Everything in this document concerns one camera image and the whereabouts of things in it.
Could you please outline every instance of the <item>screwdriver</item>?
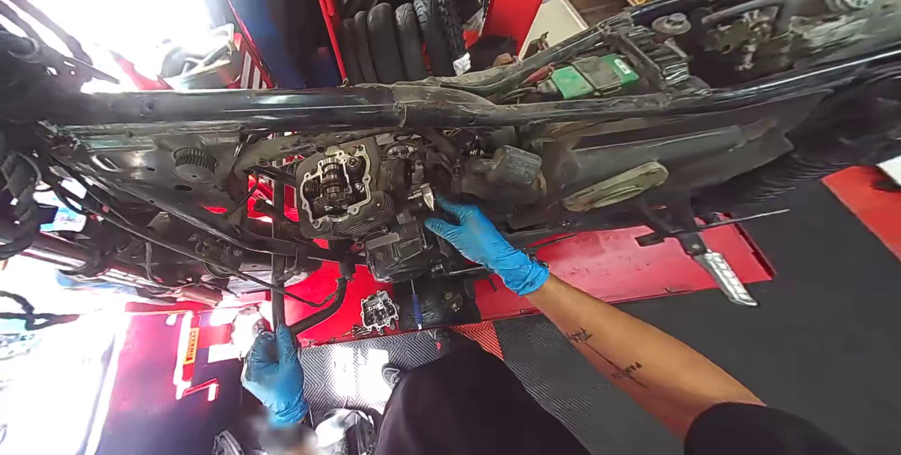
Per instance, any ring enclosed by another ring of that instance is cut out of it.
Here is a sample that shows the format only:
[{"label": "screwdriver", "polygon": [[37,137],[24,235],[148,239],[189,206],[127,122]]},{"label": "screwdriver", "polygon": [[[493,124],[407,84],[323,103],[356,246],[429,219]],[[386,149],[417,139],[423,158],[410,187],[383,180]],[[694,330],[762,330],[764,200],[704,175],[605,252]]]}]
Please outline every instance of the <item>screwdriver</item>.
[{"label": "screwdriver", "polygon": [[419,295],[410,279],[410,292],[412,293],[412,316],[416,319],[416,328],[422,330],[422,309],[419,307]]}]

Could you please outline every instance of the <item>gloved hand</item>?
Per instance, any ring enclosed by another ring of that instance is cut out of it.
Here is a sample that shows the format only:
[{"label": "gloved hand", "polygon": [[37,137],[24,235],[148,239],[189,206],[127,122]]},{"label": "gloved hand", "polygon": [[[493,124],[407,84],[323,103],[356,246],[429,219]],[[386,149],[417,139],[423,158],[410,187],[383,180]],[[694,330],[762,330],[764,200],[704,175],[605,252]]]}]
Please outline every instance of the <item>gloved hand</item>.
[{"label": "gloved hand", "polygon": [[304,399],[298,346],[285,324],[278,325],[275,334],[257,336],[244,361],[241,382],[269,408],[269,420],[276,426],[300,422],[310,409]]},{"label": "gloved hand", "polygon": [[505,241],[478,207],[455,204],[442,196],[436,199],[459,225],[429,218],[425,227],[453,244],[464,257],[493,270],[518,295],[529,294],[548,280],[548,268]]}]

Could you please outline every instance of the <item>footpeg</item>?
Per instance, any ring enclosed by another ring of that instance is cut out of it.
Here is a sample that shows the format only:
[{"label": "footpeg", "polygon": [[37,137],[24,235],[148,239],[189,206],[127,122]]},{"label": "footpeg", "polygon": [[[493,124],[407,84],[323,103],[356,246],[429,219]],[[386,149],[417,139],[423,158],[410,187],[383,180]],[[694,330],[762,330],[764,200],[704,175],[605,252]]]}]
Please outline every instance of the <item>footpeg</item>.
[{"label": "footpeg", "polygon": [[756,307],[757,301],[745,289],[744,284],[735,275],[735,271],[722,253],[708,251],[699,255],[692,255],[695,261],[704,267],[718,286],[732,303],[745,305],[748,307]]}]

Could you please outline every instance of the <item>motorcycle lift table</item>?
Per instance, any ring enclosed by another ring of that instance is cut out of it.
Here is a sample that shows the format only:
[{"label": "motorcycle lift table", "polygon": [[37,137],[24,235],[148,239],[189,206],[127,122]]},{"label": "motorcycle lift table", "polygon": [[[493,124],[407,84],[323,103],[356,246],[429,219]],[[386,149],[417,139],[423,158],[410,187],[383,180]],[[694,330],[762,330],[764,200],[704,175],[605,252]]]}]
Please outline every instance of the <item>motorcycle lift table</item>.
[{"label": "motorcycle lift table", "polygon": [[[635,238],[648,232],[649,229],[638,227],[579,233],[565,241],[554,242],[540,248],[537,257],[549,264],[553,274],[589,295],[610,303],[717,288],[714,278],[689,255],[683,253],[680,244],[674,239],[667,239],[653,246],[639,246]],[[742,283],[772,279],[773,271],[767,260],[739,225],[711,228],[704,230],[702,235],[711,250],[725,256]],[[310,277],[289,285],[287,290],[301,298],[320,302],[332,292],[337,277],[337,264],[324,263]],[[483,322],[538,312],[528,299],[506,289],[497,276],[491,280],[476,280],[473,287],[475,304],[479,308],[480,319]],[[396,292],[392,285],[375,281],[365,266],[358,265],[353,281],[348,284],[344,304],[330,318],[299,334],[302,346],[352,341],[380,335],[377,333],[354,335],[349,332],[352,326],[361,324],[360,302],[379,290],[388,292],[389,296],[401,305],[402,319],[405,314],[412,316],[405,312],[404,302],[399,299],[405,292]],[[288,324],[315,311],[317,309],[290,297],[285,299]],[[401,332],[403,331],[388,328],[384,334]]]}]

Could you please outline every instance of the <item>mechanic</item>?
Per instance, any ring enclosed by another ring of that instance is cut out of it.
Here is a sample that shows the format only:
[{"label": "mechanic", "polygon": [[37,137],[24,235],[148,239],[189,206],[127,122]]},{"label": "mechanic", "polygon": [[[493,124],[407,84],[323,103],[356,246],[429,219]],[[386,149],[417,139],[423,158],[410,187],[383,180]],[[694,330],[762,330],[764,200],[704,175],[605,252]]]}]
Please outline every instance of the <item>mechanic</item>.
[{"label": "mechanic", "polygon": [[[477,207],[439,203],[456,222],[429,219],[426,227],[541,309],[598,372],[682,440],[685,453],[850,453],[804,419],[767,407],[688,345],[554,277],[507,243]],[[499,358],[452,331],[438,334],[442,357],[405,373],[394,386],[377,455],[588,453]],[[274,340],[277,362],[260,349]],[[270,409],[276,428],[269,437],[284,434],[276,451],[312,453],[303,447],[314,444],[312,431],[285,429],[308,410],[304,372],[287,327],[260,335],[242,382]]]}]

